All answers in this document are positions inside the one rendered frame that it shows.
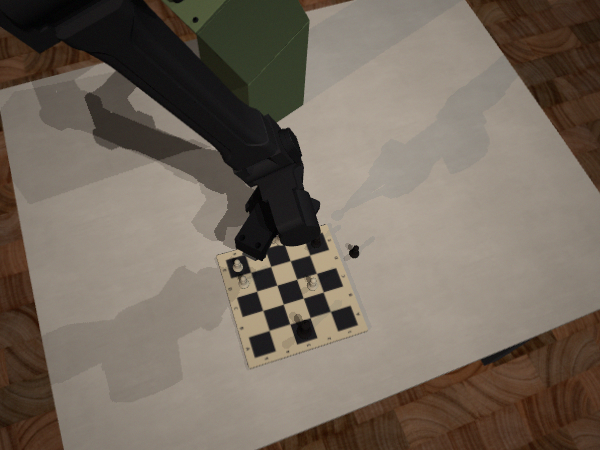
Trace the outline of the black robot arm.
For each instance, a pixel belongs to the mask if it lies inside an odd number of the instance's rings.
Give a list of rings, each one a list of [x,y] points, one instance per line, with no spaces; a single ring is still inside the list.
[[[242,255],[263,261],[277,233],[284,246],[320,235],[295,134],[237,98],[144,0],[0,0],[0,27],[38,53],[63,41],[103,61],[259,186],[235,237]]]

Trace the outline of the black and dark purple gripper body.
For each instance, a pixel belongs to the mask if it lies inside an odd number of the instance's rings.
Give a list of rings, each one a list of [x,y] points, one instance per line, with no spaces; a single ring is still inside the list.
[[[257,186],[257,188],[258,187],[259,186]],[[257,188],[255,189],[255,191],[257,190]],[[255,191],[253,192],[253,194],[255,193]],[[245,205],[246,212],[249,211],[249,215],[251,214],[251,212],[253,210],[253,203],[252,203],[252,196],[253,196],[253,194],[251,195],[251,197],[249,198],[249,200],[247,201],[247,203]],[[317,212],[320,209],[320,202],[318,200],[316,200],[316,199],[313,199],[313,198],[311,198],[311,201],[312,201],[315,213],[317,214]]]

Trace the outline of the black and cream chessboard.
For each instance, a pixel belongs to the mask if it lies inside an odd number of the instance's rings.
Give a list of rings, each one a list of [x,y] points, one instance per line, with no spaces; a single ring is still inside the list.
[[[327,224],[320,230],[319,248],[273,239],[263,261],[240,250],[217,255],[249,369],[368,331]],[[233,270],[236,259],[241,272]],[[297,334],[303,320],[312,330],[307,339]]]

